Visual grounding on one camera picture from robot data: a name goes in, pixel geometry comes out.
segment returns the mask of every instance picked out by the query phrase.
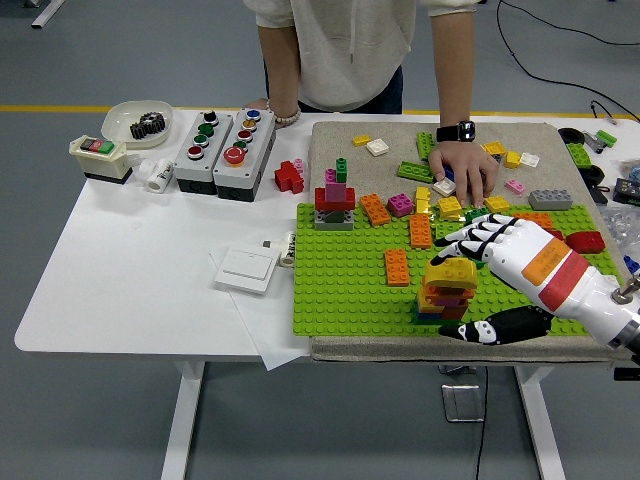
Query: green baseplate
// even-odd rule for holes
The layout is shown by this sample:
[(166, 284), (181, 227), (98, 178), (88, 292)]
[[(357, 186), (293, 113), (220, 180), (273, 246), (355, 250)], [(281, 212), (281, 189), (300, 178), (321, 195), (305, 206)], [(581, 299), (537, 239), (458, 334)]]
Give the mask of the green baseplate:
[[(353, 231), (318, 231), (314, 228), (314, 205), (298, 205), (293, 332), (301, 336), (437, 336), (440, 324), (411, 322), (426, 263), (440, 248), (413, 249), (409, 244), (409, 217), (372, 227), (358, 205)], [(530, 207), (512, 207), (505, 215), (533, 212)], [(583, 205), (570, 210), (551, 211), (554, 227), (567, 236), (596, 230)], [(462, 227), (459, 222), (432, 221), (434, 239)], [(384, 251), (404, 248), (407, 252), (411, 284), (387, 286)], [(620, 275), (605, 250), (584, 257), (605, 275)], [(462, 321), (477, 321), (491, 314), (531, 302), (507, 287), (485, 266), (478, 270), (478, 288)], [(589, 335), (575, 320), (553, 319), (549, 335)]]

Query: bracelet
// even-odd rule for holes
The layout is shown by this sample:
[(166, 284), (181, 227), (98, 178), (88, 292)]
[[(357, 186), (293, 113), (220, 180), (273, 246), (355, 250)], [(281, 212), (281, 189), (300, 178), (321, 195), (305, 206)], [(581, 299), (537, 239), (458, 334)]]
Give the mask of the bracelet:
[[(271, 106), (269, 105), (269, 99), (267, 99), (267, 110), (269, 110), (271, 113), (273, 113), (273, 110), (271, 110)], [(300, 114), (302, 113), (302, 111), (300, 110), (300, 106), (298, 105), (298, 111), (295, 113), (295, 115), (292, 115), (290, 117), (275, 117), (275, 120), (277, 123), (281, 123), (283, 125), (291, 125), (292, 123), (295, 123), (298, 121), (298, 119), (300, 118)]]

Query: jeans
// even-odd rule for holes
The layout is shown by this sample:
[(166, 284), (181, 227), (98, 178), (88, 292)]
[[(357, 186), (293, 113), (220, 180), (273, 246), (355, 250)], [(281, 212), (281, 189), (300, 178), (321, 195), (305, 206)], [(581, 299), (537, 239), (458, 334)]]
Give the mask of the jeans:
[[(267, 97), (269, 96), (269, 76), (267, 68), (264, 69), (265, 82), (267, 86)], [(367, 103), (353, 110), (344, 113), (371, 113), (371, 114), (401, 114), (402, 113), (402, 65), (395, 71), (389, 84), (376, 97)], [(298, 102), (300, 110), (305, 113), (328, 113), (324, 110), (311, 107), (305, 103)]]

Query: orange label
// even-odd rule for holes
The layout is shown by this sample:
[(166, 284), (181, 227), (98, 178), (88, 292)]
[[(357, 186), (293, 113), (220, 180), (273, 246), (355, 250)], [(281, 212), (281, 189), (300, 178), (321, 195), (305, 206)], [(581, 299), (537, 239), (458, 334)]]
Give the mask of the orange label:
[(570, 251), (565, 243), (554, 238), (524, 267), (522, 275), (537, 287)]

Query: wristwatch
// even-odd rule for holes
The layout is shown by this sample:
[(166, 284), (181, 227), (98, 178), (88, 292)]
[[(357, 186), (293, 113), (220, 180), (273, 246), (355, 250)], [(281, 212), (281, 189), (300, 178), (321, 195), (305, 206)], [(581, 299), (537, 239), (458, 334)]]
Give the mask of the wristwatch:
[(473, 142), (476, 138), (476, 124), (471, 120), (463, 120), (450, 127), (436, 129), (438, 142)]

